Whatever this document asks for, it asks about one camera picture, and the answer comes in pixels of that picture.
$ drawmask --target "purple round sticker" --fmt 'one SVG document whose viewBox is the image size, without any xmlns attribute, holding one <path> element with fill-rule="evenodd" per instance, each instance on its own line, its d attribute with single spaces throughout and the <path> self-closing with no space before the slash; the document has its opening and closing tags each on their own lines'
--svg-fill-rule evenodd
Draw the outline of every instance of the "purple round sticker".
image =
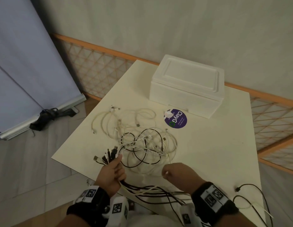
<svg viewBox="0 0 293 227">
<path fill-rule="evenodd" d="M 171 112 L 170 116 L 164 116 L 164 121 L 172 128 L 182 128 L 186 125 L 186 115 L 177 109 L 170 109 L 167 112 Z"/>
</svg>

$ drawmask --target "box lid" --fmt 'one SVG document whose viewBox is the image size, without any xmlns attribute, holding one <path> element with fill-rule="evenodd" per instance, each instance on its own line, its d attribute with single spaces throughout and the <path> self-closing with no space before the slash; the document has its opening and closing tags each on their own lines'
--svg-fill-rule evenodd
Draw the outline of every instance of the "box lid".
<svg viewBox="0 0 293 227">
<path fill-rule="evenodd" d="M 165 55 L 152 81 L 209 99 L 224 98 L 224 70 Z"/>
</svg>

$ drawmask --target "orange wooden trim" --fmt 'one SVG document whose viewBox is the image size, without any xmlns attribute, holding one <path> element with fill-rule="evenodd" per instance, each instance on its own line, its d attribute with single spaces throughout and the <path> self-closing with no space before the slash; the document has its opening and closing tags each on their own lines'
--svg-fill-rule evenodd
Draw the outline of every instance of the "orange wooden trim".
<svg viewBox="0 0 293 227">
<path fill-rule="evenodd" d="M 156 62 L 141 59 L 139 57 L 134 57 L 134 56 L 131 56 L 131 55 L 128 55 L 128 54 L 125 54 L 125 53 L 117 52 L 117 51 L 112 50 L 112 49 L 108 49 L 108 48 L 105 48 L 105 47 L 102 47 L 102 46 L 98 46 L 98 45 L 91 44 L 91 43 L 88 43 L 88 42 L 80 41 L 80 40 L 77 40 L 77 39 L 74 39 L 74 38 L 71 38 L 71 37 L 63 36 L 63 35 L 60 35 L 60 34 L 52 34 L 52 35 L 55 38 L 58 38 L 60 40 L 67 41 L 67 42 L 70 42 L 70 43 L 74 43 L 74 44 L 77 44 L 77 45 L 81 45 L 81 46 L 83 46 L 85 48 L 89 48 L 89 49 L 97 50 L 97 51 L 100 51 L 100 52 L 103 52 L 103 53 L 111 54 L 113 56 L 121 57 L 121 58 L 130 60 L 130 61 L 140 60 L 140 61 L 144 61 L 144 62 L 147 62 L 147 63 L 150 63 L 150 64 L 159 65 L 159 63 L 156 63 Z M 260 92 L 260 91 L 253 90 L 253 89 L 250 89 L 250 88 L 247 88 L 247 87 L 241 87 L 239 85 L 231 84 L 231 83 L 227 83 L 227 82 L 225 82 L 224 85 L 228 86 L 228 87 L 236 88 L 236 89 L 239 89 L 239 90 L 242 90 L 242 91 L 245 91 L 245 92 L 248 92 L 248 93 L 250 93 L 251 96 L 254 96 L 254 97 L 259 97 L 261 99 L 266 99 L 266 100 L 269 100 L 269 101 L 273 101 L 273 102 L 276 102 L 276 103 L 281 103 L 283 105 L 293 107 L 293 100 L 291 100 L 291 99 L 286 99 L 286 98 L 283 98 L 283 97 L 275 96 L 275 95 L 272 95 L 272 94 L 269 94 L 269 93 Z"/>
<path fill-rule="evenodd" d="M 257 152 L 258 158 L 262 158 L 263 156 L 266 156 L 274 151 L 280 150 L 282 148 L 285 148 L 289 145 L 293 144 L 293 134 L 286 137 L 285 139 L 282 139 L 280 141 L 277 141 L 271 145 L 266 146 L 265 148 L 259 150 Z"/>
<path fill-rule="evenodd" d="M 282 171 L 284 171 L 284 172 L 287 172 L 287 173 L 293 174 L 293 170 L 290 170 L 290 169 L 285 168 L 285 167 L 283 167 L 283 166 L 280 166 L 280 165 L 277 165 L 277 164 L 271 163 L 271 162 L 266 161 L 266 160 L 261 159 L 261 158 L 258 158 L 258 161 L 261 162 L 261 163 L 264 163 L 264 164 L 266 164 L 266 165 L 268 165 L 268 166 L 271 166 L 271 167 L 274 167 L 274 168 L 276 168 L 276 169 L 282 170 Z"/>
<path fill-rule="evenodd" d="M 100 101 L 100 100 L 102 100 L 101 98 L 99 98 L 99 97 L 97 97 L 97 96 L 94 96 L 94 95 L 91 95 L 91 94 L 89 94 L 89 93 L 87 93 L 87 92 L 84 92 L 84 91 L 81 91 L 84 95 L 86 95 L 86 96 L 88 96 L 88 97 L 91 97 L 91 98 L 93 98 L 93 99 L 95 99 L 95 100 L 98 100 L 98 101 Z"/>
<path fill-rule="evenodd" d="M 250 89 L 250 88 L 247 88 L 247 87 L 241 87 L 239 85 L 235 85 L 235 84 L 231 84 L 231 83 L 227 83 L 227 82 L 225 82 L 224 85 L 228 86 L 228 87 L 236 88 L 236 89 L 239 89 L 239 90 L 242 90 L 242 91 L 245 91 L 245 92 L 248 92 L 251 96 L 254 96 L 254 97 L 258 97 L 258 98 L 261 98 L 261 99 L 266 99 L 268 101 L 273 101 L 273 102 L 281 103 L 281 104 L 289 106 L 289 107 L 293 107 L 293 100 L 291 100 L 291 99 L 286 99 L 286 98 L 283 98 L 283 97 L 280 97 L 280 96 L 260 92 L 260 91 L 253 90 L 253 89 Z"/>
<path fill-rule="evenodd" d="M 111 54 L 113 56 L 121 57 L 121 58 L 130 60 L 130 61 L 140 60 L 140 61 L 144 61 L 144 62 L 147 62 L 147 63 L 150 63 L 150 64 L 159 65 L 158 63 L 155 63 L 155 62 L 152 62 L 152 61 L 141 59 L 139 57 L 134 57 L 134 56 L 131 56 L 131 55 L 128 55 L 128 54 L 125 54 L 125 53 L 117 52 L 117 51 L 112 50 L 112 49 L 108 49 L 108 48 L 105 48 L 105 47 L 102 47 L 102 46 L 98 46 L 98 45 L 91 44 L 91 43 L 88 43 L 88 42 L 80 41 L 80 40 L 70 38 L 70 37 L 67 37 L 67 36 L 63 36 L 63 35 L 59 35 L 59 34 L 53 34 L 53 36 L 58 38 L 58 39 L 60 39 L 60 40 L 63 40 L 63 41 L 67 41 L 67 42 L 70 42 L 70 43 L 81 45 L 81 46 L 83 46 L 85 48 L 89 48 L 89 49 L 97 50 L 97 51 L 100 51 L 100 52 L 103 52 L 103 53 Z"/>
</svg>

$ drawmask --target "white table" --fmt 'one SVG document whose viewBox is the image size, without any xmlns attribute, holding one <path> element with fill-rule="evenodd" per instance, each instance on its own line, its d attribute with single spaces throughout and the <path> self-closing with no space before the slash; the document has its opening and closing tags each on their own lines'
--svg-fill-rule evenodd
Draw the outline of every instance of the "white table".
<svg viewBox="0 0 293 227">
<path fill-rule="evenodd" d="M 117 144 L 103 134 L 97 124 L 95 126 L 99 132 L 92 133 L 91 122 L 95 115 L 108 111 L 111 105 L 125 110 L 150 108 L 157 114 L 157 127 L 168 128 L 177 139 L 178 148 L 173 162 L 189 165 L 205 180 L 222 188 L 230 198 L 236 195 L 234 187 L 243 183 L 253 183 L 261 188 L 249 94 L 225 87 L 223 103 L 210 119 L 186 112 L 186 126 L 170 128 L 164 122 L 163 114 L 174 107 L 148 100 L 150 81 L 156 69 L 156 65 L 136 61 L 52 158 L 95 180 L 101 165 L 95 163 L 93 157 L 103 156 L 107 148 L 111 150 Z M 160 177 L 143 178 L 129 171 L 127 175 L 126 181 L 133 184 L 143 179 L 153 185 L 170 186 Z M 176 220 L 169 205 L 148 205 L 123 190 L 120 193 L 158 214 Z M 262 196 L 254 187 L 245 186 L 239 194 L 263 206 Z M 241 198 L 236 200 L 236 204 L 239 207 L 248 206 Z M 258 210 L 264 217 L 264 211 Z M 242 209 L 241 212 L 257 226 L 264 226 L 252 208 Z"/>
</svg>

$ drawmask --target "box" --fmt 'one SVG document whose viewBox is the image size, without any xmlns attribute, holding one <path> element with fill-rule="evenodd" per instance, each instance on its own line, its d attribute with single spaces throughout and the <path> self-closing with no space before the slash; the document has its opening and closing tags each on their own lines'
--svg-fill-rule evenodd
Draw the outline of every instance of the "box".
<svg viewBox="0 0 293 227">
<path fill-rule="evenodd" d="M 224 99 L 224 70 L 165 55 L 152 77 L 149 99 L 210 118 Z"/>
</svg>

